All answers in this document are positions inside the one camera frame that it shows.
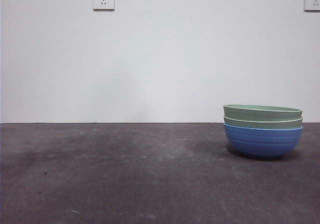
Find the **white wall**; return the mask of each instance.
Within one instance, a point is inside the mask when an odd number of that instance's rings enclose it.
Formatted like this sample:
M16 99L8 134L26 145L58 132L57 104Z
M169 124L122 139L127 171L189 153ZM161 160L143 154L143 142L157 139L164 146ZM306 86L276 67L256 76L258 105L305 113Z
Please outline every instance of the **white wall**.
M320 13L303 0L1 0L1 121L222 122L223 104L320 122Z

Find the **concrete floor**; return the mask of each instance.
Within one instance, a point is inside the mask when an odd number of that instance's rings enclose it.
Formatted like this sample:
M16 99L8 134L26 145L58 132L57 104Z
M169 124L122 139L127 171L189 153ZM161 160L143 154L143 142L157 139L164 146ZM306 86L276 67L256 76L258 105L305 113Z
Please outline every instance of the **concrete floor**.
M2 224L315 224L320 123L255 160L222 124L2 124Z

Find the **bowl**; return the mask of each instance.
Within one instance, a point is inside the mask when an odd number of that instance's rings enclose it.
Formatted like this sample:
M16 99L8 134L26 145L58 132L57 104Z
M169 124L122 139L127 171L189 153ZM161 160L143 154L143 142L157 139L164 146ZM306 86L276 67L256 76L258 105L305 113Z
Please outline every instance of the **bowl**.
M224 105L224 116L230 119L278 122L301 118L302 110L280 106L266 105Z
M278 158L298 144L302 126L294 129L261 129L224 124L231 145L246 156Z
M302 125L302 118L296 120L281 121L257 121L257 120L238 120L224 117L224 123L243 128L261 128L261 129L294 129Z

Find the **ribbed bowl exterior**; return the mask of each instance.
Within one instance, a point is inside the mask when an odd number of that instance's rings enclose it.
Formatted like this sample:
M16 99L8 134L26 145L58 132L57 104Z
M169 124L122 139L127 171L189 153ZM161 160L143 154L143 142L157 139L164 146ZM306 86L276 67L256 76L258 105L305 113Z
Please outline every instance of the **ribbed bowl exterior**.
M298 144L302 126L294 129L259 129L224 124L232 146L241 153L257 158L281 157Z
M300 119L302 110L263 105L224 105L224 116L236 120L277 122Z

